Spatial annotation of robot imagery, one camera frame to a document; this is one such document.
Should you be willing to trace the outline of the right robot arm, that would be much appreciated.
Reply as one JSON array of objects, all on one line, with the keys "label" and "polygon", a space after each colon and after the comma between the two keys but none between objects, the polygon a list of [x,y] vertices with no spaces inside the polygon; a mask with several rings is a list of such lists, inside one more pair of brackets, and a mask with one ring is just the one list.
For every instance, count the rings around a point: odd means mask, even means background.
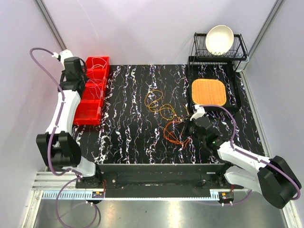
[{"label": "right robot arm", "polygon": [[216,134],[206,117],[187,118],[181,128],[182,135],[199,140],[205,151],[225,163],[224,170],[215,177],[220,188],[229,185],[248,188],[278,209],[300,198],[302,185],[282,157],[268,158],[236,146]]}]

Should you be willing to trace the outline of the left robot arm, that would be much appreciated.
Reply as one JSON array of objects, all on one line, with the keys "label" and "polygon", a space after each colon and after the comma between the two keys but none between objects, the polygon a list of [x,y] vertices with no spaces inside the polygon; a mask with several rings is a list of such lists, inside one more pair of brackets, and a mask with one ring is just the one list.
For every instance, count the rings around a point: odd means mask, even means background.
[{"label": "left robot arm", "polygon": [[54,116],[44,134],[36,137],[43,161],[54,175],[74,172],[92,188],[103,181],[96,165],[84,158],[78,143],[72,137],[72,125],[76,110],[88,81],[84,61],[79,57],[66,57],[58,86],[58,101]]}]

